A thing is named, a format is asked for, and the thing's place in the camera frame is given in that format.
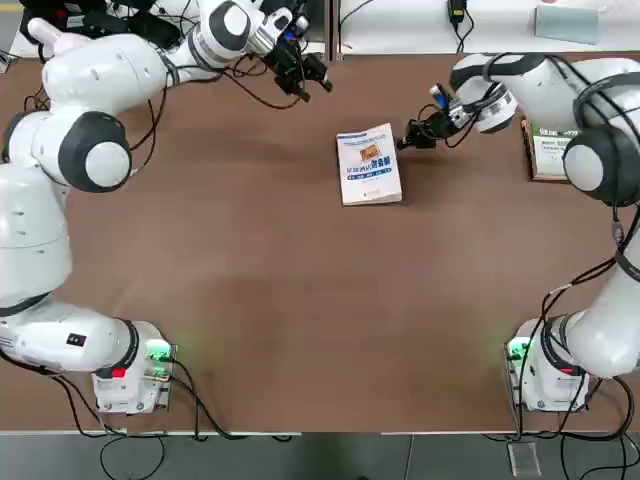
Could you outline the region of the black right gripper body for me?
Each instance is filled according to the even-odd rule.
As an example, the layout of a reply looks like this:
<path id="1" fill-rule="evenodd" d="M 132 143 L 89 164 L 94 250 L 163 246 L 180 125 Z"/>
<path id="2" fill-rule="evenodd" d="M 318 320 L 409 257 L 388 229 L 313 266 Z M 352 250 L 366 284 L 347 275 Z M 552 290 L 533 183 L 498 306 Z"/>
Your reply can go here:
<path id="1" fill-rule="evenodd" d="M 454 136 L 458 133 L 458 127 L 443 110 L 430 115 L 430 130 L 434 136 Z"/>

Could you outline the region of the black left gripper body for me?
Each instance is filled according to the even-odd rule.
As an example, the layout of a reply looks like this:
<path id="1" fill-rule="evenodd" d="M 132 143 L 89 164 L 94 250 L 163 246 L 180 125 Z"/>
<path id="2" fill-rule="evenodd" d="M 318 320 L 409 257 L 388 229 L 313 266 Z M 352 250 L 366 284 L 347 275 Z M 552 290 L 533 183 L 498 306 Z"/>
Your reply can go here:
<path id="1" fill-rule="evenodd" d="M 302 48 L 298 42 L 277 42 L 274 49 L 263 57 L 263 63 L 275 75 L 303 75 Z"/>

